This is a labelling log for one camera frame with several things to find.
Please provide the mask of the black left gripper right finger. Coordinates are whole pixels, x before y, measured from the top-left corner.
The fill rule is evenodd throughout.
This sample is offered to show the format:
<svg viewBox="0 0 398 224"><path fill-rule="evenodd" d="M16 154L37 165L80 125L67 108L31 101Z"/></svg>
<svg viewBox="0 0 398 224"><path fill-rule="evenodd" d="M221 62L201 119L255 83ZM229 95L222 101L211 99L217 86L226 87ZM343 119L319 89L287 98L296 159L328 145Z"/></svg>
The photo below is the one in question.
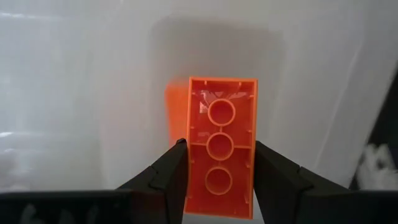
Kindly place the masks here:
<svg viewBox="0 0 398 224"><path fill-rule="evenodd" d="M265 224L398 224L398 191L347 189L260 141L254 191Z"/></svg>

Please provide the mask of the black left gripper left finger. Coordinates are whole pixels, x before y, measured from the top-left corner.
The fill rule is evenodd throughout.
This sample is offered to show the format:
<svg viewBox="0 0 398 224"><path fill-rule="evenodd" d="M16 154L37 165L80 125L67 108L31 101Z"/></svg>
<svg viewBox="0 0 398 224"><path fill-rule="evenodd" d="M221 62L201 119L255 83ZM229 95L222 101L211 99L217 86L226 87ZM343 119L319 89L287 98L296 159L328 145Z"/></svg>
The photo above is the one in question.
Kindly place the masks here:
<svg viewBox="0 0 398 224"><path fill-rule="evenodd" d="M181 224L187 141L113 190L0 193L0 224Z"/></svg>

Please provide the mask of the orange building block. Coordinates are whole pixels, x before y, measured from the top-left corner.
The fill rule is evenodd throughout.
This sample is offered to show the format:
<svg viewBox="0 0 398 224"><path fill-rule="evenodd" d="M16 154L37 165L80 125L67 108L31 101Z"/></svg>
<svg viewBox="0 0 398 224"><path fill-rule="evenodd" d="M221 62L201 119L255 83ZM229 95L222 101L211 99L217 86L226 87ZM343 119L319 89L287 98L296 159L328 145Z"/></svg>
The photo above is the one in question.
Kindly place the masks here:
<svg viewBox="0 0 398 224"><path fill-rule="evenodd" d="M257 83L189 79L186 213L252 219Z"/></svg>

